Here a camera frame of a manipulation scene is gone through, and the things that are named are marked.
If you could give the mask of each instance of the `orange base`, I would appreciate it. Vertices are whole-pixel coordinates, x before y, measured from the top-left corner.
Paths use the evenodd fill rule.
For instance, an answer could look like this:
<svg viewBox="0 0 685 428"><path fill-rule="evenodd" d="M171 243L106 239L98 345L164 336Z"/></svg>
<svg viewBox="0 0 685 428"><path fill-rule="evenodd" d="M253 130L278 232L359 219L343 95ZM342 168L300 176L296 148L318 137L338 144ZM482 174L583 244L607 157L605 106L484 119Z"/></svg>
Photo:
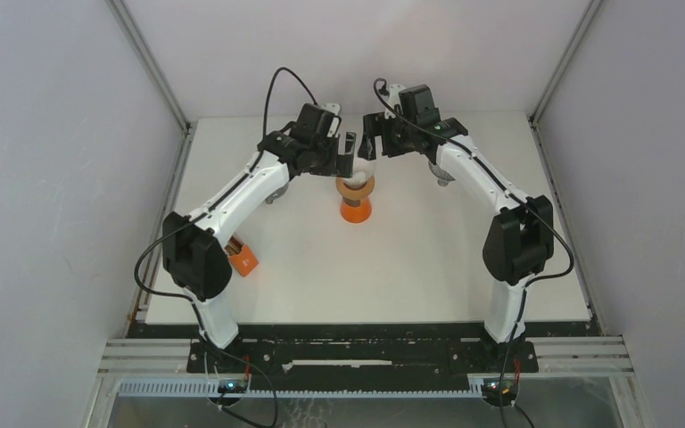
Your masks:
<svg viewBox="0 0 685 428"><path fill-rule="evenodd" d="M345 201L340 203L340 214L342 218L351 223L363 223L371 216L371 201L364 198L358 207L351 207Z"/></svg>

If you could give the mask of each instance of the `robotic arm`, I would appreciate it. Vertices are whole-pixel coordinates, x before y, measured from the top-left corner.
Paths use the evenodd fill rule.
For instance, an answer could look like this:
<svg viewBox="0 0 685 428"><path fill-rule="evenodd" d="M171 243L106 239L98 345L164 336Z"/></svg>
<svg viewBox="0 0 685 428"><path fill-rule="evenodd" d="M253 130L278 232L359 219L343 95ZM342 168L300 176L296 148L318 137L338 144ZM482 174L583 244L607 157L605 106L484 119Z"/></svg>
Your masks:
<svg viewBox="0 0 685 428"><path fill-rule="evenodd" d="M223 293L232 276L224 246L262 201L300 174L351 176L355 139L346 140L338 154L339 111L338 104L305 104L295 122L263 138L227 186L187 215L172 212L164 219L163 233L175 233L164 242L164 268L193 299L202 327L218 347L237 335Z"/></svg>
<svg viewBox="0 0 685 428"><path fill-rule="evenodd" d="M376 83L386 111L364 116L364 143L380 136L385 156L423 154L441 185L458 181L491 217L483 261L494 285L484 328L492 353L499 355L499 345L524 341L526 285L553 255L552 205L545 196L531 198L503 177L477 150L460 122L441 119L428 86L405 88L384 82L377 88ZM388 97L387 102L381 95Z"/></svg>

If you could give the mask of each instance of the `gray wall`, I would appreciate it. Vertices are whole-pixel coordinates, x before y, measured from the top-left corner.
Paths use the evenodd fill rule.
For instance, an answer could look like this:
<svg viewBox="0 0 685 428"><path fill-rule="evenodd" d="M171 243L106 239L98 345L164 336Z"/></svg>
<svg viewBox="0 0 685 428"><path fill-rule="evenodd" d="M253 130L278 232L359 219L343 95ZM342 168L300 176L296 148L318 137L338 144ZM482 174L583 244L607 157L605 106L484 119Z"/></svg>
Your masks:
<svg viewBox="0 0 685 428"><path fill-rule="evenodd" d="M541 135L601 315L685 426L685 2L607 2Z"/></svg>
<svg viewBox="0 0 685 428"><path fill-rule="evenodd" d="M0 427L78 424L178 139L103 1L0 1Z"/></svg>

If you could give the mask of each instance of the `tan ring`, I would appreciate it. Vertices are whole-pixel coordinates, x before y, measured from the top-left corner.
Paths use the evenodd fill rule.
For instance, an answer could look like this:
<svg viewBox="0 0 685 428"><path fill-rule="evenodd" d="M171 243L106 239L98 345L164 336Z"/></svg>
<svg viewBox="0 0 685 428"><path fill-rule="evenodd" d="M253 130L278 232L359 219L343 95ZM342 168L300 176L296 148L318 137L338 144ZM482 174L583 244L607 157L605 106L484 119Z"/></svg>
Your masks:
<svg viewBox="0 0 685 428"><path fill-rule="evenodd" d="M374 177L370 177L369 180L360 189L351 189L345 185L345 180L338 177L334 183L337 186L337 192L345 199L350 199L351 201L361 201L374 192Z"/></svg>

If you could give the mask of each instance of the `white table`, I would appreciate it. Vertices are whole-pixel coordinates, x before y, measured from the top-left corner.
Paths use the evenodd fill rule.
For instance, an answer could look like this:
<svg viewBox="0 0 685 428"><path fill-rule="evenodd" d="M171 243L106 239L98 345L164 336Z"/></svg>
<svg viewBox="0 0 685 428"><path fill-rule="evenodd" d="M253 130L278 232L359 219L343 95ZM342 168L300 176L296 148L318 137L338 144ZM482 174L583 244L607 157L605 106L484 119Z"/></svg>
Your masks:
<svg viewBox="0 0 685 428"><path fill-rule="evenodd" d="M531 195L550 197L526 117L520 111L443 114L460 120L500 171ZM271 118L277 129L294 118ZM342 116L360 138L359 115ZM237 174L260 140L261 118L201 119L188 157L176 211L187 213ZM236 272L226 289L238 323L433 323L484 320L491 276L482 262L490 219L457 183L439 187L423 156L380 159L374 210L363 224L345 222L330 177L295 178L285 196L261 205L238 234L259 265ZM560 220L556 214L556 227ZM545 272L565 268L556 243ZM155 289L178 292L159 267ZM576 273L537 283L529 321L589 320ZM190 306L153 296L148 324L195 324Z"/></svg>

